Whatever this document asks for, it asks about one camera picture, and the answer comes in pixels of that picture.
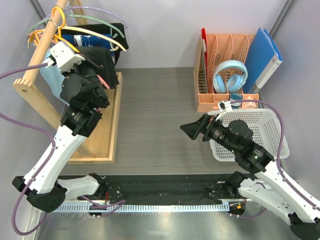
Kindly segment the light blue trousers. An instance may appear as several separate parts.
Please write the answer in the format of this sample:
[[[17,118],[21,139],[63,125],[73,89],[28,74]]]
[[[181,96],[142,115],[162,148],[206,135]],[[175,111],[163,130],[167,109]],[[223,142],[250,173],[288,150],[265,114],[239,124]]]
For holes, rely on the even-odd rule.
[[[61,74],[57,65],[42,67],[39,71],[41,76],[44,78],[44,80],[50,87],[52,94],[65,105],[69,106],[69,103],[67,103],[60,97],[60,94],[62,92],[62,83],[65,77]]]

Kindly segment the orange plastic hanger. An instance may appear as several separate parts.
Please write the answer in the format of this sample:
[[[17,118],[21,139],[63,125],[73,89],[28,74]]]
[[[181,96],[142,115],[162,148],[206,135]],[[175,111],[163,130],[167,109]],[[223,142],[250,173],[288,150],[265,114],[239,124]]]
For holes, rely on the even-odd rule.
[[[62,17],[62,24],[61,25],[57,25],[52,19],[55,15],[55,12],[57,12],[57,11],[60,13],[60,15]],[[53,36],[50,41],[54,42],[56,44],[59,41],[64,42],[76,54],[80,53],[80,51],[73,44],[71,44],[69,41],[67,41],[66,39],[64,39],[62,37],[62,28],[66,26],[66,14],[64,13],[63,7],[58,6],[58,5],[53,7],[51,10],[51,16],[48,19],[48,21],[52,22],[55,25],[55,30],[53,31]],[[35,46],[37,47],[38,44],[40,43],[41,37],[44,35],[44,32],[45,32],[45,29],[38,29],[38,30],[34,30],[33,32],[31,32],[27,37],[27,46],[30,47],[30,42],[33,42],[35,44]]]

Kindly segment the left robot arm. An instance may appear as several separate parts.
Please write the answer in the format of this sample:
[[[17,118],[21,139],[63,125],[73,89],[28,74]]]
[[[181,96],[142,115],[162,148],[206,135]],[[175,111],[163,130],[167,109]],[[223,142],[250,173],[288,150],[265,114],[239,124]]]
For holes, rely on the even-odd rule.
[[[102,118],[99,108],[110,103],[100,81],[101,64],[73,64],[64,70],[60,98],[69,107],[51,144],[36,165],[25,175],[16,176],[12,185],[35,208],[46,213],[56,210],[65,200],[92,196],[101,200],[106,195],[102,177],[90,173],[69,180],[58,176],[73,153],[91,135]]]

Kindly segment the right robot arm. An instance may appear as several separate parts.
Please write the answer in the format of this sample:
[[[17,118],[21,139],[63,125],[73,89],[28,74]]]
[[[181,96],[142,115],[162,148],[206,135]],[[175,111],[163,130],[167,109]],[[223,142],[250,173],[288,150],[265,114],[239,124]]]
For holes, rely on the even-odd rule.
[[[180,129],[195,140],[202,134],[204,142],[213,140],[232,152],[235,162],[245,171],[265,182],[264,189],[249,177],[236,171],[227,180],[225,191],[231,198],[249,198],[282,219],[301,240],[320,238],[320,202],[301,189],[278,168],[274,156],[253,140],[253,131],[243,120],[224,126],[218,116],[204,114]]]

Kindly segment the pink plastic hanger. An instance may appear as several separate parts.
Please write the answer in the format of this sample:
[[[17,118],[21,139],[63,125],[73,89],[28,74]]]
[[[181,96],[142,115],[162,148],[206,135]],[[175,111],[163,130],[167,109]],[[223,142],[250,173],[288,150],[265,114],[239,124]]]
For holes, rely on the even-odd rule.
[[[107,84],[107,82],[100,76],[100,75],[97,75],[100,83],[106,88],[106,89],[110,89],[110,86]]]

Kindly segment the dark grey trousers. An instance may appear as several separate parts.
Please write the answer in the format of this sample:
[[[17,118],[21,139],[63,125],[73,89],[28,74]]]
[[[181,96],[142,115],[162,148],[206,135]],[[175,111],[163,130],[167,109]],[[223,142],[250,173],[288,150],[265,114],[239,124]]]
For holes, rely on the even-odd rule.
[[[110,89],[115,89],[119,81],[110,51],[100,46],[79,46],[77,49],[85,58],[79,65],[80,72],[84,74],[85,68],[92,69]]]

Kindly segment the blue patterned trousers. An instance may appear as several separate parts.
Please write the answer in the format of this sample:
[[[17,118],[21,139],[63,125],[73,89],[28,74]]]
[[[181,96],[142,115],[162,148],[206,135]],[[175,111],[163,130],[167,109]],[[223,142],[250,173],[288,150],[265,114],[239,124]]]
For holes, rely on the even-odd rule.
[[[111,57],[113,63],[116,65],[119,59],[120,48],[117,48],[116,45],[109,42],[106,39],[101,37],[97,37],[94,35],[72,35],[72,34],[64,34],[62,38],[73,44],[75,47],[103,47],[107,50],[116,49],[111,51]]]

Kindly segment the black trousers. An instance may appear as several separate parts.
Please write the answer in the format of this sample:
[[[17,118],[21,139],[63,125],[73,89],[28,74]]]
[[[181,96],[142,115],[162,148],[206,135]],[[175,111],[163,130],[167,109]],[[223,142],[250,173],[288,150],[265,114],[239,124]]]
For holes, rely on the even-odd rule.
[[[122,23],[112,23],[111,25],[124,31],[124,35],[125,35],[125,28]],[[126,36],[125,36],[125,38],[122,38],[116,30],[114,30],[113,28],[110,28],[109,26],[107,26],[105,24],[102,24],[102,23],[85,24],[85,25],[79,25],[78,27],[86,29],[86,30],[94,31],[96,33],[99,33],[99,34],[102,34],[102,35],[107,36],[109,38],[112,38],[115,41],[117,41],[118,43],[120,43],[126,50],[129,49],[129,45],[126,40]],[[61,30],[61,34],[62,35],[85,35],[82,32],[73,31],[73,30],[63,30],[63,29]]]

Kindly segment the cream plastic hanger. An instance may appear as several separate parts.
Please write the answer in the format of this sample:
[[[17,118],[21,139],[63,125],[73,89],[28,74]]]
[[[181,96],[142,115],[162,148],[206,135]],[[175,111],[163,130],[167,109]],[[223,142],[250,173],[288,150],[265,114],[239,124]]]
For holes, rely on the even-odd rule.
[[[49,42],[52,42],[52,40],[54,40],[54,42],[56,44],[58,43],[58,41],[65,42],[65,43],[67,43],[67,45],[69,47],[71,47],[72,50],[74,50],[77,53],[79,53],[77,48],[73,44],[71,44],[69,41],[67,41],[66,39],[64,39],[62,37],[61,30],[77,31],[77,32],[84,33],[85,35],[96,36],[97,38],[104,39],[104,40],[108,41],[109,43],[116,45],[116,47],[111,47],[111,51],[117,51],[118,49],[122,49],[124,52],[126,51],[126,49],[119,42],[115,41],[113,38],[104,36],[103,34],[100,34],[100,33],[97,33],[97,32],[94,32],[94,31],[91,31],[88,29],[84,29],[81,27],[67,26],[67,25],[65,25],[65,26],[61,25],[56,28],[57,28],[57,30],[56,30],[57,33],[53,32],[53,35],[49,38]],[[45,29],[38,29],[38,30],[35,30],[32,33],[30,33],[27,36],[27,46],[30,47],[30,42],[35,42],[35,46],[37,47],[38,44],[40,43],[40,38],[39,38],[38,33],[43,34],[44,32],[45,32]]]

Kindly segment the green plastic hanger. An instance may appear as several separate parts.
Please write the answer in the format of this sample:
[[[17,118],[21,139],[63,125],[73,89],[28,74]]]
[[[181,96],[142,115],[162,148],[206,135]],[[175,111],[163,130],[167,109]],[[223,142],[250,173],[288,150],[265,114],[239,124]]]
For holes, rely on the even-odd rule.
[[[116,26],[113,26],[111,25],[110,23],[104,21],[104,20],[101,20],[99,18],[95,18],[95,17],[91,17],[91,16],[86,16],[86,15],[79,15],[79,14],[70,14],[70,15],[67,15],[66,16],[67,18],[82,18],[82,19],[86,19],[86,20],[93,20],[95,22],[98,22],[98,23],[101,23],[101,24],[105,24],[107,26],[109,26],[111,29],[114,29],[116,30],[119,35],[122,37],[122,38],[125,38],[125,33],[123,30],[120,30],[119,28],[117,28]],[[36,24],[34,24],[32,27],[30,27],[28,30],[27,30],[27,34],[31,33],[31,31],[33,31],[36,27],[48,22],[50,19],[50,16],[47,15],[44,19],[42,19],[41,21],[37,22]]]

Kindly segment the purple plastic hanger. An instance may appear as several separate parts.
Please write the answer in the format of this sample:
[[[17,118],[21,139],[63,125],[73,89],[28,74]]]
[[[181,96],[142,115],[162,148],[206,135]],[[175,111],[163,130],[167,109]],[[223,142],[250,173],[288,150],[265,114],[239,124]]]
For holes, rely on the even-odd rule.
[[[105,10],[105,9],[102,9],[102,8],[99,8],[99,7],[94,7],[94,6],[71,6],[71,7],[66,8],[65,10],[66,11],[69,11],[69,10],[95,10],[95,11],[99,11],[99,12],[108,14],[108,15],[110,15],[112,17],[115,17],[116,19],[120,20],[121,23],[123,24],[124,28],[128,29],[128,26],[126,25],[126,22],[120,16],[118,16],[117,14],[115,14],[115,13],[113,13],[111,11],[108,11],[108,10]]]

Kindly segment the blue white small jar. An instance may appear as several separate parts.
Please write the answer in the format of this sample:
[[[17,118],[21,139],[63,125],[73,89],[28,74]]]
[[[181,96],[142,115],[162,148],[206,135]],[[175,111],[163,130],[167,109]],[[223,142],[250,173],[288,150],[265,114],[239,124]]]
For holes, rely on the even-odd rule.
[[[237,101],[243,100],[243,95],[239,94],[239,93],[232,93],[232,94],[230,94],[229,100],[230,100],[230,102],[236,102],[236,103],[231,104],[231,107],[233,109],[239,109],[241,107],[242,103],[237,102]]]

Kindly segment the light blue headphones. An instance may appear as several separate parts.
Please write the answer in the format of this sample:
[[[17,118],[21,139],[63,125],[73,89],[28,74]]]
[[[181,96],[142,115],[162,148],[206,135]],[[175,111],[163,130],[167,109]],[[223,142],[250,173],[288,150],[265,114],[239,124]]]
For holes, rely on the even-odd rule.
[[[213,72],[213,89],[217,94],[236,93],[246,83],[248,70],[238,60],[227,60],[220,63]]]

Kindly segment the white plastic basket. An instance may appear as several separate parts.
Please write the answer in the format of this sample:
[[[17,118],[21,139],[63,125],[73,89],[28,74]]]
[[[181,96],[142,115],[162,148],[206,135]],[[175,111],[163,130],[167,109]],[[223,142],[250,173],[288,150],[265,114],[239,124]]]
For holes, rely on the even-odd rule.
[[[230,115],[222,120],[222,124],[227,127],[234,120],[243,120],[253,131],[253,141],[263,146],[275,158],[277,157],[281,137],[281,124],[272,110],[267,108],[234,109]],[[213,140],[210,140],[209,144],[214,159],[219,162],[235,162],[234,154],[225,147]],[[287,159],[289,155],[288,142],[283,136],[280,159]]]

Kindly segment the wooden clothes rack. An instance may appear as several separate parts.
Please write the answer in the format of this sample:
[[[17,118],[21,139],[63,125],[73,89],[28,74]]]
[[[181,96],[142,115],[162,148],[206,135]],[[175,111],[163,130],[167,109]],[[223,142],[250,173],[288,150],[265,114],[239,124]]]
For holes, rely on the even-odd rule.
[[[57,1],[55,6],[63,9],[67,4],[66,0]],[[58,25],[61,14],[56,11],[52,20]],[[45,54],[50,46],[49,38],[53,35],[55,25],[50,21],[45,27],[44,36],[40,39],[33,56],[29,62],[30,66],[42,63]],[[13,83],[13,88],[54,128],[60,125],[61,115],[56,111],[47,97],[37,88],[35,80],[38,76],[38,69],[26,70],[22,78]],[[101,110],[102,119],[96,128],[78,147],[77,151],[69,159],[68,164],[113,164],[115,162],[116,143],[118,134],[119,112],[122,94],[123,76],[117,72],[119,85],[115,89],[106,89],[110,106]]]

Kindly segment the orange desk file organizer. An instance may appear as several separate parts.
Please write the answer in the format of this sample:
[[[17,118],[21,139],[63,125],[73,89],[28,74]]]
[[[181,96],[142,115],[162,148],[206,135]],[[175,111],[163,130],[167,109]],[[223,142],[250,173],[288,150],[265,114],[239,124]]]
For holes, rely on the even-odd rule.
[[[232,90],[241,81],[241,69],[228,67],[215,72],[217,66],[229,60],[245,63],[253,33],[206,33],[203,28],[198,39],[193,82],[195,109],[199,113],[218,109],[218,103],[228,101]]]

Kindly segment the red folder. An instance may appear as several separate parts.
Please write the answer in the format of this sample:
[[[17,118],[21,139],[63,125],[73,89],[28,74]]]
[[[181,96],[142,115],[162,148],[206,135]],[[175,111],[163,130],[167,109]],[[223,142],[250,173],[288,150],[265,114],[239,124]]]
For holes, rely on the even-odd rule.
[[[208,83],[207,83],[207,38],[206,38],[206,30],[203,27],[201,29],[201,42],[202,42],[202,52],[203,52],[203,73],[204,73],[204,83],[205,83],[205,92],[208,93]]]

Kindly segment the blue folder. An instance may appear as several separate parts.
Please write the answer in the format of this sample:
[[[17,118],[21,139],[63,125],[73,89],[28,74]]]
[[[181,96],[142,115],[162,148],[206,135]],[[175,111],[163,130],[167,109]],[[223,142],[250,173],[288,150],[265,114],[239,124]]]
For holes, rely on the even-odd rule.
[[[248,77],[242,87],[243,92],[257,94],[282,62],[282,56],[268,31],[259,28],[246,57]]]

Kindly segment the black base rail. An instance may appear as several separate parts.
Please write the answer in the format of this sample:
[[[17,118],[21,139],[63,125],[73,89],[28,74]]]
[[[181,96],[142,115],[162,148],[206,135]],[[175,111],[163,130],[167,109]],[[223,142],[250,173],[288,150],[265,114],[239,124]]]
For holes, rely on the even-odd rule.
[[[230,174],[108,175],[101,198],[126,205],[196,206],[242,197],[227,186]]]

